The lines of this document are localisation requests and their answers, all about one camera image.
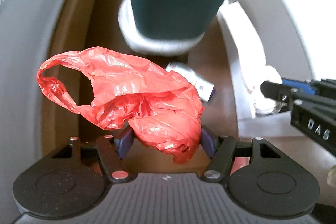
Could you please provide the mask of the white cookie package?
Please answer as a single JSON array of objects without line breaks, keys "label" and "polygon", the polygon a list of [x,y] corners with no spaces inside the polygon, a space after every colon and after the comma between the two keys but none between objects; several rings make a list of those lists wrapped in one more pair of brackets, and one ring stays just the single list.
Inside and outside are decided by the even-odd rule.
[{"label": "white cookie package", "polygon": [[171,62],[167,65],[166,71],[175,71],[182,75],[189,83],[194,85],[200,99],[205,102],[209,102],[215,92],[215,85],[213,83],[207,81],[200,74],[183,63]]}]

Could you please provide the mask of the red plastic bag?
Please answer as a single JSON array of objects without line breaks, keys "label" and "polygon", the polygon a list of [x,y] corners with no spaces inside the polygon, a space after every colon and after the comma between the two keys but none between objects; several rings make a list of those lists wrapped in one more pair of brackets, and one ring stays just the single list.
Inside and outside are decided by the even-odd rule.
[{"label": "red plastic bag", "polygon": [[[89,105],[78,105],[60,80],[44,75],[58,65],[90,80]],[[103,47],[68,51],[40,66],[37,83],[49,100],[101,129],[130,125],[143,145],[171,156],[175,164],[186,164],[201,142],[203,105],[196,88],[148,59]]]}]

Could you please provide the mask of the white crumpled paper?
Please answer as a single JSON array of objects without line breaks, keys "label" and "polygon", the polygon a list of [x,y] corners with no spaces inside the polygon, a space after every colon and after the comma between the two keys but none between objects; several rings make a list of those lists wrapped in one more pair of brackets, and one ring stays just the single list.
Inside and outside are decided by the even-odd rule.
[{"label": "white crumpled paper", "polygon": [[299,137],[290,125],[289,112],[282,112],[283,103],[265,98],[261,85],[265,81],[280,84],[276,69],[266,64],[264,47],[239,2],[225,0],[219,7],[220,25],[230,65],[232,86],[241,138]]}]

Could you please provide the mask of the white wardrobe door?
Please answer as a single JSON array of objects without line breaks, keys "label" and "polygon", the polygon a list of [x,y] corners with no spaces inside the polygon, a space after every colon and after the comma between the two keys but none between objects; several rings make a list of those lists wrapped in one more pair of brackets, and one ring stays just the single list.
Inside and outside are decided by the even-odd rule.
[{"label": "white wardrobe door", "polygon": [[292,80],[335,79],[335,0],[230,0],[255,27],[266,63]]}]

